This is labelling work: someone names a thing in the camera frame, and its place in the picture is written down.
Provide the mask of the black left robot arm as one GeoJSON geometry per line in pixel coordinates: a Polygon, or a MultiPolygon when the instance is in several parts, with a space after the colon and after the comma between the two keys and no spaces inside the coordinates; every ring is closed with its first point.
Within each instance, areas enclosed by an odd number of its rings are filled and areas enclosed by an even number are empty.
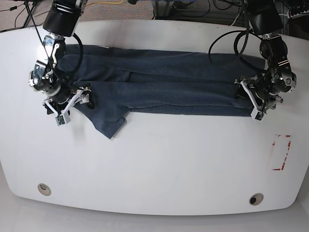
{"type": "Polygon", "coordinates": [[[241,80],[249,87],[260,111],[275,109],[276,104],[283,101],[279,93],[287,93],[296,86],[296,75],[292,72],[287,57],[287,45],[279,35],[283,24],[275,3],[271,0],[242,0],[240,3],[247,26],[236,37],[234,52],[257,75],[255,78],[243,77],[241,80]],[[267,61],[267,70],[250,64],[241,56],[243,51],[238,50],[240,38],[248,39],[249,34],[261,40],[260,54],[267,61]]]}

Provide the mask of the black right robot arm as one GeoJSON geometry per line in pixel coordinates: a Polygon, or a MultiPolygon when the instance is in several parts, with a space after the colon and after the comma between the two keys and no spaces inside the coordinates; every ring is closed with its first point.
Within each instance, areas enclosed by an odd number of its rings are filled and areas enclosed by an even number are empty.
{"type": "Polygon", "coordinates": [[[43,24],[43,29],[48,32],[39,39],[43,54],[39,55],[28,82],[35,91],[47,96],[43,102],[47,114],[63,116],[76,103],[94,108],[90,87],[77,87],[72,83],[83,60],[84,48],[75,28],[86,5],[85,0],[55,0],[43,24]],[[72,70],[62,71],[57,66],[65,55],[67,37],[78,42],[78,61],[72,70]]]}

